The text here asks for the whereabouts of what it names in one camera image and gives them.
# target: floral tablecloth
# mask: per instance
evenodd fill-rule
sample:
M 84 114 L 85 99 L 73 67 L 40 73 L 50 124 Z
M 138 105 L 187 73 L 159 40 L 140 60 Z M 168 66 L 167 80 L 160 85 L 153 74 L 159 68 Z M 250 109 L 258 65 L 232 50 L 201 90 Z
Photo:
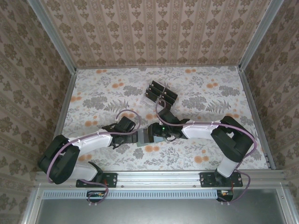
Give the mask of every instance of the floral tablecloth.
M 257 151 L 240 168 L 267 168 L 242 83 L 236 67 L 131 68 L 78 70 L 76 85 L 64 124 L 63 135 L 78 137 L 115 122 L 123 109 L 136 111 L 142 127 L 158 122 L 155 106 L 145 100 L 148 85 L 155 80 L 178 94 L 171 111 L 179 119 L 216 121 L 230 115 L 258 141 Z M 132 113 L 123 113 L 135 123 Z M 215 169 L 223 154 L 212 140 L 189 139 L 136 144 L 94 150 L 79 158 L 93 161 L 103 170 L 198 170 Z

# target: wall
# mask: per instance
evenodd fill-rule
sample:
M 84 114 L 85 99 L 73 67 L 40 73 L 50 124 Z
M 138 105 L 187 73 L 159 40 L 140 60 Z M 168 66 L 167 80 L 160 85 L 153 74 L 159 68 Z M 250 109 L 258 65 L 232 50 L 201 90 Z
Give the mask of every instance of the wall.
M 41 0 L 77 67 L 237 65 L 270 0 Z
M 70 74 L 25 0 L 0 1 L 0 223 L 26 208 Z
M 284 1 L 245 73 L 275 163 L 299 207 L 299 1 Z

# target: robotic arm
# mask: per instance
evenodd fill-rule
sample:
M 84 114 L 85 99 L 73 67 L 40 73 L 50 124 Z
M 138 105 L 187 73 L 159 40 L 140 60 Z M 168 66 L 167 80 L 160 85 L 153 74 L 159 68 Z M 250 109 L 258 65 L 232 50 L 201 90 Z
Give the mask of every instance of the robotic arm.
M 252 138 L 242 132 L 242 130 L 246 131 L 246 129 L 229 116 L 225 116 L 220 121 L 220 126 L 213 124 L 196 124 L 189 119 L 179 120 L 166 108 L 160 111 L 158 115 L 165 123 L 177 126 L 164 123 L 151 124 L 147 128 L 149 142 L 154 142 L 154 136 L 164 138 L 173 136 L 174 139 L 204 138 L 216 142 L 220 150 L 224 153 L 224 157 L 214 173 L 216 181 L 220 184 L 232 175 L 233 171 L 243 160 L 253 144 Z M 224 127 L 225 125 L 237 127 L 237 129 Z M 137 132 L 127 135 L 118 134 L 130 133 L 134 127 L 135 123 L 133 121 L 123 117 L 119 123 L 102 127 L 102 129 L 96 133 L 79 138 L 68 139 L 63 135 L 59 135 L 49 145 L 39 160 L 38 166 L 45 173 L 50 169 L 50 179 L 56 184 L 61 184 L 66 180 L 77 179 L 99 182 L 100 175 L 102 174 L 101 169 L 92 162 L 80 162 L 78 157 L 102 147 L 113 146 L 113 149 L 115 149 L 121 144 L 137 143 Z M 67 147 L 65 147 L 55 159 L 52 166 L 50 166 L 55 155 L 65 145 L 67 145 Z

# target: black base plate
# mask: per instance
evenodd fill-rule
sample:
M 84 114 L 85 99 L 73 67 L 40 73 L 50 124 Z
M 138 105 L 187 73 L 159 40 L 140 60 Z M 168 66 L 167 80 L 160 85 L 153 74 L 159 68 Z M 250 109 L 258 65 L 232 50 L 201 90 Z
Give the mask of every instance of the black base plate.
M 228 187 L 231 188 L 232 185 L 234 187 L 243 187 L 242 179 L 239 181 L 239 178 L 241 178 L 241 174 L 237 172 L 233 172 L 232 175 L 227 178 L 222 184 L 219 184 L 215 179 L 214 172 L 204 172 L 200 173 L 200 185 L 202 188 L 213 188 L 213 187 Z
M 117 173 L 103 173 L 102 181 L 100 183 L 107 185 L 107 187 L 109 188 L 116 188 Z M 99 187 L 98 185 L 83 183 L 80 180 L 77 180 L 76 182 L 76 188 L 98 188 L 98 187 Z

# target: gray leaf pattern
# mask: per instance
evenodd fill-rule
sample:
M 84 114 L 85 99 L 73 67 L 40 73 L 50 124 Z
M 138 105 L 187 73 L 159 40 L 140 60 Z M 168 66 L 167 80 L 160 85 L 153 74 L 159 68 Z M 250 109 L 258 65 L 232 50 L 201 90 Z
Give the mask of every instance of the gray leaf pattern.
M 104 125 L 115 123 L 116 114 L 124 109 L 134 110 L 141 116 L 141 128 L 158 122 L 155 103 L 145 97 L 152 80 L 178 94 L 171 112 L 179 119 L 205 122 L 221 120 L 228 115 L 257 137 L 236 67 L 78 70 L 63 135 L 78 137 L 93 133 Z M 122 116 L 138 125 L 135 114 L 124 112 L 120 118 Z M 285 119 L 281 124 L 284 129 L 289 122 Z M 8 121 L 3 125 L 3 130 L 16 130 Z M 267 168 L 261 145 L 258 145 L 258 152 L 245 159 L 240 168 Z M 179 139 L 143 147 L 125 144 L 115 150 L 101 148 L 90 152 L 88 158 L 91 159 L 86 161 L 93 161 L 109 171 L 199 170 L 215 169 L 222 157 L 223 153 L 211 140 Z M 26 172 L 24 166 L 16 168 L 19 174 Z

